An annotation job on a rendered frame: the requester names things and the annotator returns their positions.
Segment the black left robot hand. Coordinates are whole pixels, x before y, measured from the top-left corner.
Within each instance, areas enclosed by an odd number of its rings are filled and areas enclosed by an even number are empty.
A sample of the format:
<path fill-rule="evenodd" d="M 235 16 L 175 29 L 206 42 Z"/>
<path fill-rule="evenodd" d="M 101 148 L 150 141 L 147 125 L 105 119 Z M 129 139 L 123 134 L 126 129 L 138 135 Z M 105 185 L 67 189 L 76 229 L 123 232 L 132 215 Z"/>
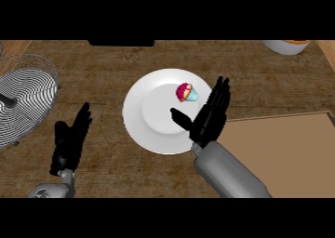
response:
<path fill-rule="evenodd" d="M 91 123 L 88 102 L 77 113 L 73 126 L 68 126 L 64 121 L 55 123 L 55 151 L 49 169 L 49 173 L 54 176 L 60 176 L 60 172 L 66 169 L 77 169 Z"/>

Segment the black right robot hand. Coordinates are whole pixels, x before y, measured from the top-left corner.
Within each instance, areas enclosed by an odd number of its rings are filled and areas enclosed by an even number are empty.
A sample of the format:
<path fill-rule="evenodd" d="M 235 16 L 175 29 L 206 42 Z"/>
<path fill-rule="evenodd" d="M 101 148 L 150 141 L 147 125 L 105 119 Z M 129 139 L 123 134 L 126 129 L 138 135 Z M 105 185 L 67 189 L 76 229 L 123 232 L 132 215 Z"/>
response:
<path fill-rule="evenodd" d="M 190 138 L 201 148 L 206 148 L 224 132 L 228 121 L 229 102 L 229 79 L 219 77 L 207 103 L 195 119 L 191 119 L 178 109 L 170 109 L 172 120 L 190 132 Z"/>

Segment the white round plate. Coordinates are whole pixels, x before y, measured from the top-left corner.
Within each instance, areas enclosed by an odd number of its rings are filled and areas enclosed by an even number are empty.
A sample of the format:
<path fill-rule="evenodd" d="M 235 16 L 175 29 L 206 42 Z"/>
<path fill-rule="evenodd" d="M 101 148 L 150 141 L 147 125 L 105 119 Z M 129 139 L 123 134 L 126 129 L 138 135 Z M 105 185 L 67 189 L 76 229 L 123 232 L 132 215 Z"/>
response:
<path fill-rule="evenodd" d="M 176 89 L 182 83 L 193 84 L 198 93 L 195 101 L 178 99 Z M 154 71 L 138 80 L 128 93 L 123 117 L 129 135 L 147 150 L 162 154 L 190 150 L 190 133 L 172 120 L 170 109 L 176 108 L 195 119 L 210 92 L 206 80 L 181 69 Z"/>

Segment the pink and blue cupcake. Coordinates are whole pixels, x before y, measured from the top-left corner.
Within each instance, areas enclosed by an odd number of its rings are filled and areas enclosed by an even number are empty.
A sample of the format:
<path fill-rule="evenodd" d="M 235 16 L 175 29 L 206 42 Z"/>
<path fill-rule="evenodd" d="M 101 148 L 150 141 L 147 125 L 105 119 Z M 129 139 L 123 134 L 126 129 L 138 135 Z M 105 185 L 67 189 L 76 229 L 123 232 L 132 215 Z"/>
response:
<path fill-rule="evenodd" d="M 198 100 L 198 92 L 191 83 L 184 83 L 178 86 L 176 97 L 181 101 Z"/>

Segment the brown flat tray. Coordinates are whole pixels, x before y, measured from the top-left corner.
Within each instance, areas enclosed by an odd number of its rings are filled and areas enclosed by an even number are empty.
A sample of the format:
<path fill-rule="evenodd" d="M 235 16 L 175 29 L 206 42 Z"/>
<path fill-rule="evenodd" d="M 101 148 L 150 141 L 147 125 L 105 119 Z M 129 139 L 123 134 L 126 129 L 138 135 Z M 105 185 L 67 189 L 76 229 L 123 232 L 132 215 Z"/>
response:
<path fill-rule="evenodd" d="M 335 118 L 330 112 L 231 120 L 219 142 L 275 197 L 335 197 Z"/>

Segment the white cup with orange top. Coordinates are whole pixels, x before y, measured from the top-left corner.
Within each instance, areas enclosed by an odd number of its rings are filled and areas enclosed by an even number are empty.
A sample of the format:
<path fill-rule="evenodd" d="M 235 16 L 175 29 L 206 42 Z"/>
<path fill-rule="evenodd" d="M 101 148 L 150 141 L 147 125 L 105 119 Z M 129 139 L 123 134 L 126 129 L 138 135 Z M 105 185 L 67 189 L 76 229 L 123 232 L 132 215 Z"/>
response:
<path fill-rule="evenodd" d="M 266 47 L 283 55 L 297 55 L 300 54 L 308 45 L 309 40 L 265 40 Z"/>

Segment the black box-shaped appliance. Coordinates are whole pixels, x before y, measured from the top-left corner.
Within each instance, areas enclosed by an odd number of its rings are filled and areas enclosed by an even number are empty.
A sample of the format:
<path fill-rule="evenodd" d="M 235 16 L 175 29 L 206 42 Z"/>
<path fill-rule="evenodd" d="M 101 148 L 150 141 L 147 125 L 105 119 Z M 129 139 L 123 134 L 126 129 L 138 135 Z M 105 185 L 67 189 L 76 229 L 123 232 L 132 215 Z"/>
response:
<path fill-rule="evenodd" d="M 89 40 L 92 46 L 154 46 L 154 40 Z"/>

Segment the pale wooden board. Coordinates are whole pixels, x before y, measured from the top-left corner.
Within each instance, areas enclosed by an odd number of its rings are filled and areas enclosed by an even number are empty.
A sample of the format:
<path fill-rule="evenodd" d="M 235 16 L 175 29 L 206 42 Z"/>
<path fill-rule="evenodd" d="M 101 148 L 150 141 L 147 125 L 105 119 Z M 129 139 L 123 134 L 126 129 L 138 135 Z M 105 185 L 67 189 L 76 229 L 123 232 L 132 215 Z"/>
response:
<path fill-rule="evenodd" d="M 325 58 L 335 72 L 335 40 L 318 40 L 318 45 L 325 53 Z"/>

